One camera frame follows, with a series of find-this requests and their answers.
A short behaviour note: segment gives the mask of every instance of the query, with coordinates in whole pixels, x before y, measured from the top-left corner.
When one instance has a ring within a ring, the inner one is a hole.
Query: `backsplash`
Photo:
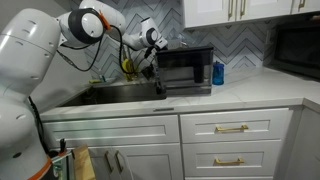
[[[76,1],[70,1],[77,8]],[[226,65],[226,72],[243,67],[261,67],[264,60],[265,39],[270,21],[222,25],[197,30],[183,30],[180,0],[103,0],[119,10],[126,18],[127,33],[140,30],[140,21],[152,17],[162,35],[168,40],[180,39],[190,47],[212,45],[215,47],[214,61]],[[92,62],[97,45],[85,50],[88,63]],[[118,64],[119,43],[105,38],[91,73],[108,77],[124,78]],[[144,56],[145,50],[131,51],[135,63]],[[140,67],[148,65],[150,56]]]

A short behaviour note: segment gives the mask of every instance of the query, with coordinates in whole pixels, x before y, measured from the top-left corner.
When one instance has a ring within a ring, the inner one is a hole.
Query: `black microwave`
[[[320,21],[278,26],[271,65],[320,79]]]

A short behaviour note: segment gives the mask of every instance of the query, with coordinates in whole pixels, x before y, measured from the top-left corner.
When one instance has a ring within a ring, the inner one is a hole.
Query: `white countertop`
[[[320,112],[320,83],[268,68],[248,68],[226,74],[225,84],[213,86],[211,96],[61,107],[47,111],[41,117],[43,121],[54,121],[294,105],[305,105]],[[171,110],[154,112],[161,108]]]

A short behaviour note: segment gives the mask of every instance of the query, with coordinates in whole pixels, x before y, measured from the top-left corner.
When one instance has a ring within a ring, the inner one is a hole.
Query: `sink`
[[[91,87],[59,107],[153,101],[166,98],[166,94],[157,93],[153,83]]]

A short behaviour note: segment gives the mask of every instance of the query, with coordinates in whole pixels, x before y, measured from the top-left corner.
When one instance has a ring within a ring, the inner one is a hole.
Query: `blue bottle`
[[[224,64],[216,61],[213,64],[212,84],[222,85],[224,83]]]

